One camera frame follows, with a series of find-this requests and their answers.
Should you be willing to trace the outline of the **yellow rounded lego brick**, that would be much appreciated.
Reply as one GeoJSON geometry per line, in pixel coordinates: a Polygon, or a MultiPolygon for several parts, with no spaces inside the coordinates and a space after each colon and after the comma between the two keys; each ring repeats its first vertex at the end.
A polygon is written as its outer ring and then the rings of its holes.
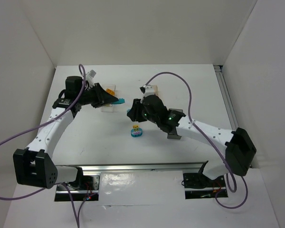
{"type": "Polygon", "coordinates": [[[111,90],[111,89],[106,89],[106,92],[111,94],[111,95],[115,95],[115,92],[114,90],[111,90]]]}

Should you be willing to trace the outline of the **teal lego brick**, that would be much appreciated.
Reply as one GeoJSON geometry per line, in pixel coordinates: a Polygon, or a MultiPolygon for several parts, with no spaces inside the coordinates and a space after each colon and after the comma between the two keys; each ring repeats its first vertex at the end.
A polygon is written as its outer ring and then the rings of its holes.
{"type": "Polygon", "coordinates": [[[124,104],[125,103],[125,100],[123,98],[119,98],[118,101],[115,101],[112,103],[112,105],[121,105],[121,104],[124,104]]]}

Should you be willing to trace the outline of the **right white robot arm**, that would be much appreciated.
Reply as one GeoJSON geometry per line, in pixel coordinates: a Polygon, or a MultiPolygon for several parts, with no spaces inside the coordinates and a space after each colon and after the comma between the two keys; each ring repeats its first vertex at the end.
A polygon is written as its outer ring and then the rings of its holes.
{"type": "Polygon", "coordinates": [[[227,173],[246,176],[257,152],[246,130],[235,131],[217,128],[196,120],[190,120],[183,112],[168,109],[156,95],[134,99],[127,116],[133,122],[150,121],[163,132],[188,137],[220,152],[220,161],[206,162],[200,172],[211,180],[227,173]]]}

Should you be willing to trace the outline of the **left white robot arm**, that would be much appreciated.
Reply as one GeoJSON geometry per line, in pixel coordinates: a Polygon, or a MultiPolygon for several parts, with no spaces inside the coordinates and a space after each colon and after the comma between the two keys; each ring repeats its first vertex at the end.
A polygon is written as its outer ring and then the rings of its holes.
{"type": "Polygon", "coordinates": [[[53,103],[48,119],[35,139],[25,148],[17,149],[13,162],[18,184],[50,189],[57,183],[70,182],[80,186],[83,170],[77,166],[56,166],[53,152],[65,129],[72,123],[84,105],[99,108],[118,98],[105,91],[99,83],[92,84],[80,76],[69,76],[53,103]]]}

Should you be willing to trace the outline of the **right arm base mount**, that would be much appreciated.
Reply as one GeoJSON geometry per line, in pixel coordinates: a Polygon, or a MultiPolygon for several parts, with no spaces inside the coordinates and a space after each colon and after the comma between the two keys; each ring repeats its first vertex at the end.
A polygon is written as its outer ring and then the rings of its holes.
{"type": "Polygon", "coordinates": [[[183,173],[183,181],[181,185],[184,187],[185,199],[210,199],[227,198],[228,192],[224,176],[219,176],[215,180],[200,173],[183,173]]]}

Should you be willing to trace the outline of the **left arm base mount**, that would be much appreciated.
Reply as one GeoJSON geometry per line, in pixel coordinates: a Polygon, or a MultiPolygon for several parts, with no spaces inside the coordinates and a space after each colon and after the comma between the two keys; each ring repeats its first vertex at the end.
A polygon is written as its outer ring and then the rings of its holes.
{"type": "MultiPolygon", "coordinates": [[[[99,200],[100,175],[84,175],[80,183],[67,182],[73,201],[98,201],[99,200]]],[[[71,201],[67,189],[63,185],[57,185],[55,202],[71,201]]]]}

